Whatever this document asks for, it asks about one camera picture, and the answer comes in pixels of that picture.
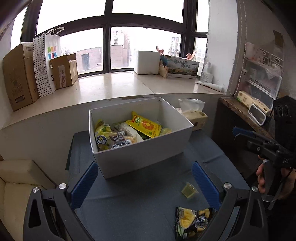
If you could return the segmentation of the right hand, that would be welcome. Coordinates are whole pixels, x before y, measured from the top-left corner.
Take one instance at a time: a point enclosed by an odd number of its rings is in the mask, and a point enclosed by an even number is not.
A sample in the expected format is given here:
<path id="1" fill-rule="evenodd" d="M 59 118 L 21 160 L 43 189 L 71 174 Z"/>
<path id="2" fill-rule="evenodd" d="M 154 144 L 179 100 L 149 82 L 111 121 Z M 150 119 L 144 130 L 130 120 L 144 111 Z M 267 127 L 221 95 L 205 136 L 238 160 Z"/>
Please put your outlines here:
<path id="1" fill-rule="evenodd" d="M 256 172 L 258 189 L 261 194 L 265 193 L 265 179 L 263 177 L 263 164 L 261 164 Z M 278 196 L 278 199 L 286 198 L 294 189 L 295 185 L 295 169 L 289 171 L 288 169 L 281 169 L 281 174 L 283 177 L 287 176 L 287 180 L 284 185 L 282 185 L 281 192 Z"/>

